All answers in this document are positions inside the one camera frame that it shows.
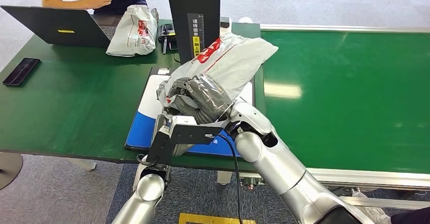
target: laptop lid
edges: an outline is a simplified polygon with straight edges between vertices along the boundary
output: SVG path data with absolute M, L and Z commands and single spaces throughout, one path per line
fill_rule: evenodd
M 107 47 L 110 43 L 85 10 L 0 7 L 48 44 Z

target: laptop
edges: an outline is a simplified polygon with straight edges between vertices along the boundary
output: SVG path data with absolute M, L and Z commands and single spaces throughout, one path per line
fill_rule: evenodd
M 107 47 L 122 16 L 86 10 L 0 6 L 48 44 Z

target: black cable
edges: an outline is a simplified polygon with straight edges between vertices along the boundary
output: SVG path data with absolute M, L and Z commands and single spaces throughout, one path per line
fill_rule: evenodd
M 176 54 L 177 54 L 177 53 L 175 53 L 175 54 L 173 55 L 173 59 L 174 59 L 176 62 L 181 63 L 179 60 L 177 60 L 177 59 L 176 59 Z
M 236 169 L 236 184 L 237 184 L 237 214 L 239 216 L 240 224 L 243 224 L 242 214 L 240 211 L 240 178 L 239 178 L 239 166 L 237 165 L 236 152 L 233 149 L 233 145 L 231 141 L 227 137 L 223 136 L 222 134 L 217 134 L 217 136 L 221 137 L 223 140 L 227 142 L 227 144 L 229 144 L 231 153 L 233 154 L 233 157 L 234 157 L 234 167 Z
M 154 163 L 150 163 L 150 162 L 144 162 L 144 157 L 145 157 L 144 154 L 138 154 L 136 156 L 137 162 L 139 162 L 140 164 L 145 165 L 145 166 L 152 166 L 154 164 Z

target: yellow floor marking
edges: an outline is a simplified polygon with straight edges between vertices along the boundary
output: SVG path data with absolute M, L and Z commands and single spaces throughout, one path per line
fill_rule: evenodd
M 239 219 L 215 217 L 207 215 L 195 215 L 181 213 L 179 215 L 178 224 L 188 223 L 199 223 L 199 224 L 239 224 Z M 257 224 L 254 220 L 243 220 L 243 224 Z

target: red logo on bag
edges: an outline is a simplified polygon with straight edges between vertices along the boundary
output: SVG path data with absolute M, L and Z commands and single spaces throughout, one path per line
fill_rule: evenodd
M 139 36 L 143 36 L 144 34 L 148 35 L 147 23 L 145 21 L 139 20 L 138 23 L 137 23 L 137 25 L 139 27 L 137 29 L 137 32 L 139 33 Z
M 197 55 L 197 60 L 199 60 L 200 63 L 205 63 L 209 57 L 214 53 L 218 48 L 220 48 L 221 40 L 218 38 L 213 42 L 209 47 L 201 51 L 199 55 Z

